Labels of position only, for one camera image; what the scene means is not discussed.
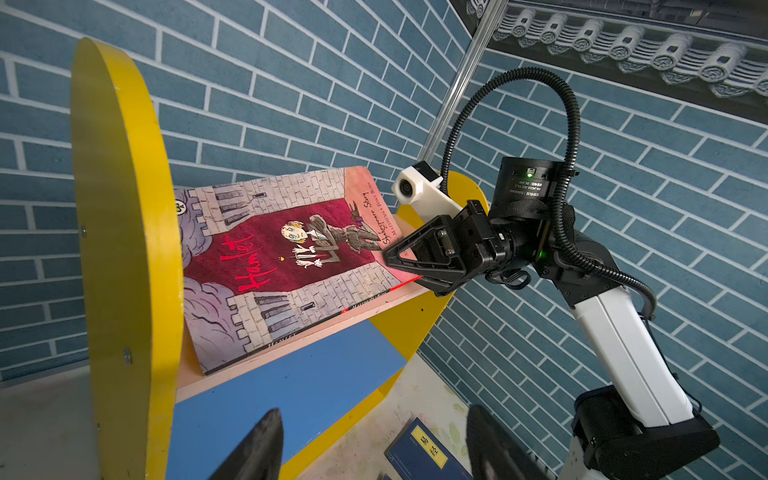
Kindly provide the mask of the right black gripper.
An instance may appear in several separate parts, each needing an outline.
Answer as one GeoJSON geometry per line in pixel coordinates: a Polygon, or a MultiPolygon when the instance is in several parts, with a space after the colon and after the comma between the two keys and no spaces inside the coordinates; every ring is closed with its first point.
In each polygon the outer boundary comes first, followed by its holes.
{"type": "Polygon", "coordinates": [[[412,274],[416,283],[447,296],[475,277],[515,286],[513,222],[489,218],[478,200],[469,200],[453,219],[438,215],[383,252],[384,263],[412,274]]]}

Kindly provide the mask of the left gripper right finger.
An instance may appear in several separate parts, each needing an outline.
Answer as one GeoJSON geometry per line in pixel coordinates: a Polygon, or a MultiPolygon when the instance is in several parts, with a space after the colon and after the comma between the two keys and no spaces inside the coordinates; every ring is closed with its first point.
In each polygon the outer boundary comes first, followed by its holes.
{"type": "Polygon", "coordinates": [[[545,472],[481,405],[469,407],[466,443],[474,480],[545,480],[545,472]]]}

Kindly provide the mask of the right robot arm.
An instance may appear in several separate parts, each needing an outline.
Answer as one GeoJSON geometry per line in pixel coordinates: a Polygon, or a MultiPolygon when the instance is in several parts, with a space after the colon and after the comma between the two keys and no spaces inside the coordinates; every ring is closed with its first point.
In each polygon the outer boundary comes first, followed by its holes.
{"type": "Polygon", "coordinates": [[[565,195],[574,168],[507,157],[490,209],[458,204],[427,164],[403,170],[393,191],[422,226],[386,249],[385,263],[439,296],[476,277],[512,290],[532,274],[552,282],[605,367],[607,386],[575,401],[564,479],[660,479],[718,448],[628,289],[606,277],[610,252],[572,226],[565,195]]]}

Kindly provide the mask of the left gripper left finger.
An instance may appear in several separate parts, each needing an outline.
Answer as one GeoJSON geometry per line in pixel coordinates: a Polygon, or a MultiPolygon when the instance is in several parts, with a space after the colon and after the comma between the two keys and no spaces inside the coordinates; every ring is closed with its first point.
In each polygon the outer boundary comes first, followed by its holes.
{"type": "Polygon", "coordinates": [[[284,428],[279,409],[269,410],[210,480],[277,480],[282,465],[284,428]]]}

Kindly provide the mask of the Hamlet picture book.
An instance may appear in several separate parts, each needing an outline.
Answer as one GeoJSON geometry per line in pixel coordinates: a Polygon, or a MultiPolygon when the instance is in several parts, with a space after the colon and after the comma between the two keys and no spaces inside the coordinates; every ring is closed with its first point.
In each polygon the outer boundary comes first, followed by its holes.
{"type": "Polygon", "coordinates": [[[211,374],[411,284],[384,250],[401,230],[357,166],[175,193],[184,320],[211,374]]]}

